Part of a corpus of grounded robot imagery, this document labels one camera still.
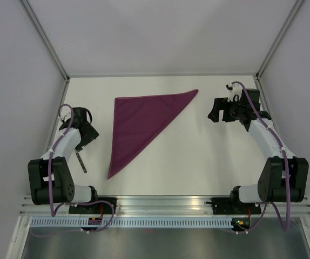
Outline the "purple cloth napkin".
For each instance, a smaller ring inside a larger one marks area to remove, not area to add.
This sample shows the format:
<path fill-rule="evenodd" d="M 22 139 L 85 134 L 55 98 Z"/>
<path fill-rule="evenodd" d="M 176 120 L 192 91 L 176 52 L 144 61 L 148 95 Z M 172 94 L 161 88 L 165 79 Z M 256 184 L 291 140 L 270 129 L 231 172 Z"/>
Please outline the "purple cloth napkin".
<path fill-rule="evenodd" d="M 199 90 L 114 100 L 110 179 L 133 161 L 195 98 Z"/>

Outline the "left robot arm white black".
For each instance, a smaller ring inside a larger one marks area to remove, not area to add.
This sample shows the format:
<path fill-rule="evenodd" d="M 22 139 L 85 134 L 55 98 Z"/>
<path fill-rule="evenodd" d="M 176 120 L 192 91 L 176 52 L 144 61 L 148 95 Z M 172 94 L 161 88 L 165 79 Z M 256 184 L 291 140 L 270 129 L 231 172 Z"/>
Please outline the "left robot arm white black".
<path fill-rule="evenodd" d="M 75 185 L 68 161 L 94 141 L 99 133 L 91 125 L 92 115 L 83 107 L 74 107 L 73 118 L 59 128 L 59 138 L 39 159 L 28 163 L 31 198 L 35 205 L 81 202 L 89 214 L 99 210 L 100 200 L 92 186 Z"/>

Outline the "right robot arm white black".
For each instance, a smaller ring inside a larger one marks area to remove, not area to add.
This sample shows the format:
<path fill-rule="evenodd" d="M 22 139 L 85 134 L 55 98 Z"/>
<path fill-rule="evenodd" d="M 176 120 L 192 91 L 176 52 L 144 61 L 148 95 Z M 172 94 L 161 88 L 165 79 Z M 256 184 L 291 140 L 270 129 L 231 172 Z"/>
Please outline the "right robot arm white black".
<path fill-rule="evenodd" d="M 266 159 L 257 183 L 236 186 L 231 191 L 229 208 L 243 212 L 248 203 L 301 202 L 305 196 L 309 164 L 297 157 L 279 138 L 268 112 L 261 110 L 260 93 L 228 85 L 228 97 L 215 98 L 208 118 L 213 122 L 239 121 L 257 142 Z"/>

